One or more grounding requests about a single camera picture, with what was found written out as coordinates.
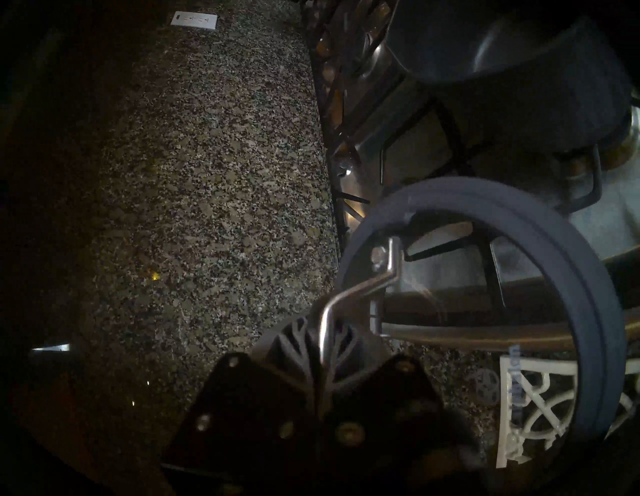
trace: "screw head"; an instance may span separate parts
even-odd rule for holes
[[[288,420],[280,426],[280,439],[289,439],[291,436],[293,436],[293,433],[293,420]]]
[[[396,369],[405,374],[410,374],[415,370],[415,365],[407,360],[400,360],[400,362],[396,363]]]
[[[196,429],[200,432],[204,432],[209,429],[211,425],[211,415],[204,413],[196,419]]]
[[[356,422],[343,422],[335,430],[335,437],[346,447],[355,448],[364,441],[364,428]]]
[[[384,268],[387,263],[387,249],[384,246],[376,246],[371,250],[371,263],[376,272]]]

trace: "metal frame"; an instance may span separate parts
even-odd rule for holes
[[[397,282],[400,275],[400,249],[400,240],[396,237],[390,237],[387,241],[387,266],[385,272],[332,296],[329,301],[325,303],[321,312],[320,326],[318,329],[320,364],[323,367],[327,368],[330,364],[330,357],[335,340],[333,333],[334,311],[337,310],[339,305],[345,300],[354,302]]]
[[[640,307],[624,311],[627,340],[640,339]],[[566,322],[504,326],[414,326],[382,323],[381,335],[426,346],[482,351],[572,351],[573,336]]]
[[[373,8],[376,7],[380,2],[374,0],[369,9],[369,13]],[[338,72],[335,76],[335,79],[331,85],[330,92],[327,98],[324,97],[324,94],[320,94],[319,91],[323,87],[324,79],[321,76],[321,67],[320,64],[324,63],[327,59],[320,58],[315,54],[315,47],[326,31],[327,23],[330,21],[331,17],[335,13],[340,2],[335,1],[332,2],[324,12],[324,16],[318,26],[316,26],[315,30],[308,37],[308,44],[311,52],[311,60],[312,60],[312,69],[314,71],[314,79],[316,82],[316,93],[318,96],[318,103],[320,109],[320,115],[325,116],[328,108],[330,107],[330,103],[334,98],[333,94],[336,90],[338,90],[343,84],[343,76],[340,72]],[[350,33],[354,33],[356,28],[356,24],[354,23],[351,26]],[[363,63],[366,62],[367,57],[371,56],[374,50],[379,46],[380,43],[383,42],[383,39],[386,35],[386,28],[382,29],[380,34],[376,37],[376,39],[371,43],[367,50],[367,54],[363,57]],[[340,150],[341,147],[346,146],[347,149],[351,150],[353,148],[354,143],[352,142],[353,134],[358,130],[358,127],[361,126],[375,111],[378,107],[379,103],[384,101],[396,88],[397,86],[404,80],[405,76],[401,70],[401,68],[393,62],[391,66],[382,74],[382,76],[376,80],[375,87],[368,93],[364,95],[362,100],[349,112],[348,115],[344,115],[343,110],[343,119],[342,123],[338,125],[336,129],[334,129],[329,123],[328,119],[322,118],[321,125],[323,130],[324,142],[326,148],[328,149],[326,155],[326,166],[328,167],[329,174],[332,174],[332,161],[333,157]],[[638,99],[634,99],[632,101],[633,105],[638,105]],[[378,182],[380,185],[384,185],[384,175],[385,175],[385,161],[387,156],[387,150],[402,136],[404,133],[409,131],[411,128],[416,126],[422,118],[428,115],[430,112],[434,112],[440,126],[444,132],[447,144],[451,151],[451,158],[443,164],[441,167],[431,172],[429,175],[424,177],[423,179],[432,179],[435,177],[442,177],[445,175],[461,175],[461,176],[475,176],[475,172],[473,167],[471,167],[469,161],[473,159],[478,154],[484,152],[487,148],[492,146],[491,141],[483,141],[481,143],[472,145],[467,147],[464,144],[460,128],[456,123],[451,112],[440,102],[438,99],[434,97],[426,97],[426,101],[420,106],[416,112],[410,115],[396,130],[392,132],[392,134],[383,142],[380,148],[380,165],[379,165],[379,177]],[[598,147],[594,147],[592,149],[593,154],[593,189],[590,193],[580,198],[576,198],[574,200],[570,200],[569,202],[559,205],[557,210],[561,214],[568,215],[580,209],[586,208],[595,202],[597,202],[602,196],[602,171],[600,167],[599,153]],[[358,160],[358,154],[355,153],[355,160]],[[333,181],[333,177],[331,182],[331,194],[332,194],[332,204],[333,204],[333,213],[335,216],[335,222],[338,233],[338,245],[339,245],[339,253],[341,254],[346,246],[348,241],[349,231],[346,225],[346,214],[349,214],[351,217],[356,219],[357,221],[361,221],[363,216],[355,211],[351,205],[349,205],[345,200],[350,200],[353,202],[357,202],[360,204],[371,204],[375,203],[379,198],[361,198],[359,196],[350,195],[349,193],[345,193],[341,191],[339,186],[336,186]],[[508,324],[510,321],[509,318],[509,310],[504,301],[504,295],[502,292],[502,282],[500,280],[499,270],[496,265],[495,254],[492,248],[492,241],[495,239],[495,234],[487,231],[485,228],[479,225],[473,225],[473,232],[466,237],[461,239],[449,241],[448,243],[441,244],[439,246],[430,248],[428,250],[421,251],[419,253],[414,253],[409,255],[407,252],[407,247],[409,246],[409,241],[407,239],[403,239],[403,250],[404,250],[404,261],[413,262],[416,260],[422,260],[429,257],[433,257],[436,255],[442,255],[444,253],[453,252],[454,250],[459,250],[461,248],[466,248],[468,246],[477,246],[480,252],[482,263],[483,263],[483,272],[484,278],[486,281],[486,288],[488,295],[492,302],[493,307],[493,321],[496,324]]]

